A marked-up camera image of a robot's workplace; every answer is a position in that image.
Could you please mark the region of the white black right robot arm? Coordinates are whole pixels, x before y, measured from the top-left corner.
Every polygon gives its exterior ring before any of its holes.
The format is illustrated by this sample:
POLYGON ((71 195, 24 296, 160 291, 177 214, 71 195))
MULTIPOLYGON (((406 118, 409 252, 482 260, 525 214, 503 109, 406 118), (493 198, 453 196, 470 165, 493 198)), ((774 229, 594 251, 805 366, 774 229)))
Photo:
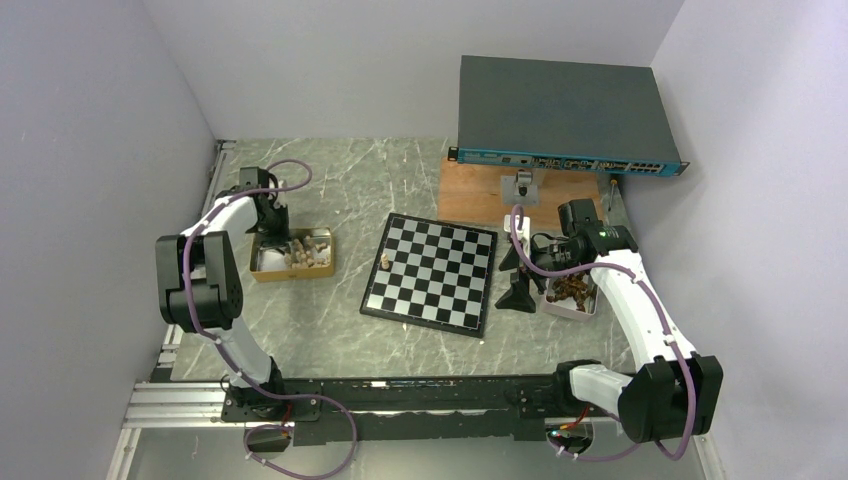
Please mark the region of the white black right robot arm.
POLYGON ((700 355, 671 319, 626 227, 602 222, 590 199, 569 201, 558 212, 563 234, 544 248, 534 244, 522 205, 506 216, 512 258, 502 266, 511 272, 511 285, 496 306, 534 312, 531 280, 549 285, 588 274, 609 302, 637 371, 626 375, 592 360, 561 363, 550 391, 552 404, 564 415, 598 407, 619 421, 632 442, 654 443, 677 459, 692 436, 711 427, 722 366, 716 357, 700 355))

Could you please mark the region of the black and white chessboard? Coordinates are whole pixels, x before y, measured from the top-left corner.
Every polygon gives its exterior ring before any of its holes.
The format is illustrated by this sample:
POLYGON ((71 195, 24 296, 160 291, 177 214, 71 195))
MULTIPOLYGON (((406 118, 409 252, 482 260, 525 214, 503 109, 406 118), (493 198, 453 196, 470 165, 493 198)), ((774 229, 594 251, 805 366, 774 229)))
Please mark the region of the black and white chessboard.
POLYGON ((490 230, 390 213, 359 312, 483 337, 497 240, 490 230), (380 268, 383 253, 388 271, 380 268))

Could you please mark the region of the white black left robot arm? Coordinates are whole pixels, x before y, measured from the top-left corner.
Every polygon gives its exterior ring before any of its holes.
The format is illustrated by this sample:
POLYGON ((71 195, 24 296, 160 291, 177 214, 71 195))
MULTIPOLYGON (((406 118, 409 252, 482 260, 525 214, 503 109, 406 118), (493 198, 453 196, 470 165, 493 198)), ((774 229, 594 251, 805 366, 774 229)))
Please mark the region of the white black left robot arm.
POLYGON ((155 243, 164 321, 215 349, 226 365, 233 403, 264 420, 279 417, 289 399, 275 360, 242 317, 244 290, 233 243, 251 233, 287 236, 288 207, 279 196, 294 188, 270 169, 244 167, 239 184, 219 192, 197 223, 155 243))

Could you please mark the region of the blue grey network switch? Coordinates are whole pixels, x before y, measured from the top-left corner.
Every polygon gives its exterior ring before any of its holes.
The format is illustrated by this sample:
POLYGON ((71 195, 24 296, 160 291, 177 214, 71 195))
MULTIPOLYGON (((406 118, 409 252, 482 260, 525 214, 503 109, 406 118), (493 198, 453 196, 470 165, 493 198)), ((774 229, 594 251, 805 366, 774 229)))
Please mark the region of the blue grey network switch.
POLYGON ((460 164, 675 177, 682 161, 649 67, 465 55, 460 164))

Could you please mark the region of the metal bracket with knob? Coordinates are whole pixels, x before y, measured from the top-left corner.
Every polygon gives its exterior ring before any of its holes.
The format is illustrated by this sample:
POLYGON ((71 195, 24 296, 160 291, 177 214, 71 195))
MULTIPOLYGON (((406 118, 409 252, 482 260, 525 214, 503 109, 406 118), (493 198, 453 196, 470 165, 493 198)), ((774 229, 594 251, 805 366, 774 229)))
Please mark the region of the metal bracket with knob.
POLYGON ((533 173, 519 169, 513 175, 500 177, 501 199, 504 205, 538 206, 540 203, 538 185, 533 173))

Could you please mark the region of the pink plastic tray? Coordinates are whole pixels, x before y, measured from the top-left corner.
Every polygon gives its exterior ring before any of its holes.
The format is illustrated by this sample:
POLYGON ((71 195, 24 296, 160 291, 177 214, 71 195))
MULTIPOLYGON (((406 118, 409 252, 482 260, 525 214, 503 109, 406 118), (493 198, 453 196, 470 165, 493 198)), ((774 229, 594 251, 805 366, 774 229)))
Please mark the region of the pink plastic tray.
POLYGON ((575 321, 588 321, 595 315, 598 287, 589 273, 549 278, 545 287, 539 300, 543 313, 575 321))

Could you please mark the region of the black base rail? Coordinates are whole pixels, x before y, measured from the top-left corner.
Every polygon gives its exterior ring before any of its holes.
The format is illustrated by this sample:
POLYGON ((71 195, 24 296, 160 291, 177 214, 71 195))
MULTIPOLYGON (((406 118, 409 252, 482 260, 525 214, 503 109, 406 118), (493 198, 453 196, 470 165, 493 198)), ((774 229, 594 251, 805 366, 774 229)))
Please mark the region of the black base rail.
POLYGON ((507 437, 542 441, 557 424, 601 411, 569 399, 553 374, 288 379, 288 402, 259 411, 227 394, 225 424, 287 422, 297 446, 360 441, 507 437))

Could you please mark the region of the gold metal tin tray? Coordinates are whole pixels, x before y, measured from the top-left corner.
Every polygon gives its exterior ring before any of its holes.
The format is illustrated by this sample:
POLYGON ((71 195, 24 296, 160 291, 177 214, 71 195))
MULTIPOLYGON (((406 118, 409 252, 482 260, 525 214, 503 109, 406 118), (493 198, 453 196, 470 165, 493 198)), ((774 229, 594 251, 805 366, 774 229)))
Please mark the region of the gold metal tin tray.
POLYGON ((330 277, 335 272, 332 231, 317 227, 291 229, 286 237, 255 234, 249 271, 259 283, 330 277))

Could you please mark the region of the wooden board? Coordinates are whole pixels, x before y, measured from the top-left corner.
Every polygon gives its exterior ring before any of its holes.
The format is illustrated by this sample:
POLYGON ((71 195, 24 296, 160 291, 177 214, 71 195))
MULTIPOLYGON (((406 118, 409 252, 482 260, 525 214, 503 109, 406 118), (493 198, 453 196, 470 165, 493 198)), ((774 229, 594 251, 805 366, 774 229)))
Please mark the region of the wooden board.
MULTIPOLYGON (((518 172, 512 167, 440 162, 437 218, 445 222, 498 227, 512 205, 502 198, 502 179, 512 180, 518 172)), ((539 181, 537 205, 527 206, 535 230, 560 230, 558 206, 570 200, 589 198, 602 220, 607 208, 602 204, 598 177, 586 172, 535 170, 539 181)))

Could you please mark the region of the aluminium frame rail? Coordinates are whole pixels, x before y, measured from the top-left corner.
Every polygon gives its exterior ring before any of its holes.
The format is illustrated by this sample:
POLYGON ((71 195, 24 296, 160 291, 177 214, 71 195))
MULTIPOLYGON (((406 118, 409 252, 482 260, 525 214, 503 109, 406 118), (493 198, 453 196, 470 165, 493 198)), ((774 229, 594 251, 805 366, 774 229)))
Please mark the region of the aluminium frame rail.
POLYGON ((168 326, 149 378, 136 383, 106 477, 127 479, 142 434, 158 429, 197 429, 220 419, 221 396, 207 382, 173 383, 170 379, 183 331, 168 326))

